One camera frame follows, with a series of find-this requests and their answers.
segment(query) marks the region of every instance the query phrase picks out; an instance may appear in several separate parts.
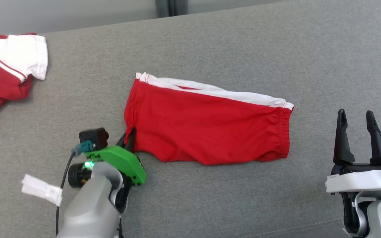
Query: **red stripe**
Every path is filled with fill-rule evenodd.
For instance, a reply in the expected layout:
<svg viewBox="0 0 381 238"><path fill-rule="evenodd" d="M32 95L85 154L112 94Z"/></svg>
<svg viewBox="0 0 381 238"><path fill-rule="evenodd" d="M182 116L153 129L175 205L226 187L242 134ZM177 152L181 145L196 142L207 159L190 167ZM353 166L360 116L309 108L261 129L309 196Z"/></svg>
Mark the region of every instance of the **red stripe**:
<svg viewBox="0 0 381 238"><path fill-rule="evenodd" d="M10 66L6 65L6 64L5 64L4 62L2 62L1 60L0 60L0 63L2 63L3 65L5 65L7 68L11 69L12 71L15 71L15 72L21 74L21 75L24 77L24 79L27 78L26 75L24 75L23 73L21 73L21 72L18 71L18 70L15 70L15 69L11 68Z"/></svg>

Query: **seam on gray fabric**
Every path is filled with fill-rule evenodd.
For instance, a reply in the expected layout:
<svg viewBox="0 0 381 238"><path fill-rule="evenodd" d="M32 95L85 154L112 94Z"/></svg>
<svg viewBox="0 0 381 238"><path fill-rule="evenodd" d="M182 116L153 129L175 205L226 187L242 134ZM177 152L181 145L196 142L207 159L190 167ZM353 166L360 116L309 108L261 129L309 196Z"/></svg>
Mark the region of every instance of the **seam on gray fabric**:
<svg viewBox="0 0 381 238"><path fill-rule="evenodd" d="M327 226L327 225L330 225L330 224L334 224L334 223L339 222L340 220L342 220L342 219L339 218L339 219L325 220L325 221L321 221L321 222L312 223L312 224L309 224L309 225L295 226L295 227L286 228L286 229L278 229L278 230L269 231L269 232L263 232L263 233L259 233L259 234L255 234L255 235L241 236L239 238L268 237L268 236L272 236L272 235L277 235L277 234L269 234L269 233L277 233L277 232L280 232L280 231L286 231L286 230L294 229L294 230L289 231L289 232L281 233L281 234L286 234L286 233L291 233L291 232L295 232L295 231L304 230L304 229L299 229L299 228L304 228L304 227L311 226L311 227L308 227L307 229L312 229L312 228L316 228L316 227L321 227L321 226Z"/></svg>

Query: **white fabric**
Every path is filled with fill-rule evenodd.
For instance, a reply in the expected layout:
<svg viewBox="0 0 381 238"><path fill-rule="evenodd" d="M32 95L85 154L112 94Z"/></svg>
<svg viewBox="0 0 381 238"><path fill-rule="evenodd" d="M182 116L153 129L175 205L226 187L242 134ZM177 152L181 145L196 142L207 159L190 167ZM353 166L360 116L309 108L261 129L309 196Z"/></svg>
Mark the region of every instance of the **white fabric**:
<svg viewBox="0 0 381 238"><path fill-rule="evenodd" d="M136 73L136 79L141 82L148 83L165 89L173 89L183 92L191 92L196 94L210 95L219 98L228 98L236 101L243 101L252 104L264 105L269 107L284 107L293 110L294 105L281 98L274 98L268 95L262 95L251 92L232 92L218 88L209 84L198 83L195 81L187 81L173 78L161 77L157 78L154 75L147 73ZM193 88L182 89L179 86Z"/></svg>
<svg viewBox="0 0 381 238"><path fill-rule="evenodd" d="M60 206L61 200L63 199L63 190L60 187L50 185L47 182L28 174L24 175L21 183L23 184L23 187L21 188L22 193L43 198Z"/></svg>
<svg viewBox="0 0 381 238"><path fill-rule="evenodd" d="M18 77L21 82L29 74L44 80L47 66L48 51L45 37L9 35L7 39L0 39L0 67Z"/></svg>

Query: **white tape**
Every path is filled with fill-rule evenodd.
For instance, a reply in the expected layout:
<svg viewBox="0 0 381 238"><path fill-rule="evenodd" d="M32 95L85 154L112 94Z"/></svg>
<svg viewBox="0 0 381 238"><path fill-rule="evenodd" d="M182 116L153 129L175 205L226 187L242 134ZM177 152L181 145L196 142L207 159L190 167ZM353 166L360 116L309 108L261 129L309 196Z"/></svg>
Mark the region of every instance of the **white tape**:
<svg viewBox="0 0 381 238"><path fill-rule="evenodd" d="M28 174L24 175L21 183L23 184L23 187L21 188L22 193L43 198L60 206L61 200L63 199L63 190L60 187L50 185L47 182Z"/></svg>

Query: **folded red shorts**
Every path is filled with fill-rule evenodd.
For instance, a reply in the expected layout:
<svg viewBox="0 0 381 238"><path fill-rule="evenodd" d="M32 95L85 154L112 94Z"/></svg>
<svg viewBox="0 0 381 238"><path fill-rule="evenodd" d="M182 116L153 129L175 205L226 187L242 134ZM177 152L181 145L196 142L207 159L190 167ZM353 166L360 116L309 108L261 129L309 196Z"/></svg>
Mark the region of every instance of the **folded red shorts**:
<svg viewBox="0 0 381 238"><path fill-rule="evenodd" d="M286 158L293 107L267 95L136 73L124 119L127 136L136 128L136 151L163 162L234 164Z"/></svg>

